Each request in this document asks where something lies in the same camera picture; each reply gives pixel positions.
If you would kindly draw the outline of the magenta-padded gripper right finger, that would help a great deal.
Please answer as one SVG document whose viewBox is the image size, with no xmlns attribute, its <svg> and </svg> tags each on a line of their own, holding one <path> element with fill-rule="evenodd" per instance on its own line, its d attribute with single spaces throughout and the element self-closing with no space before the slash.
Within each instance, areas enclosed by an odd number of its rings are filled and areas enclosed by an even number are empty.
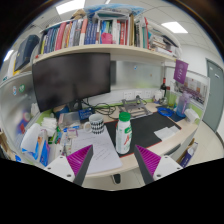
<svg viewBox="0 0 224 224">
<path fill-rule="evenodd" d="M 134 155 L 146 185 L 182 169 L 168 155 L 159 156 L 139 145 L 135 146 Z"/>
</svg>

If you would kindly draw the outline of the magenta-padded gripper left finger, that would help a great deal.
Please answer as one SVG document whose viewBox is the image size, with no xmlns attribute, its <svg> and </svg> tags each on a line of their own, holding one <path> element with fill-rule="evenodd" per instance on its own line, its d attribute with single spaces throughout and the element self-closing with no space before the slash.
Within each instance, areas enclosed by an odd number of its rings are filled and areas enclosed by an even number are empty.
<svg viewBox="0 0 224 224">
<path fill-rule="evenodd" d="M 81 186 L 93 156 L 93 146 L 86 146 L 69 156 L 58 156 L 45 171 Z"/>
</svg>

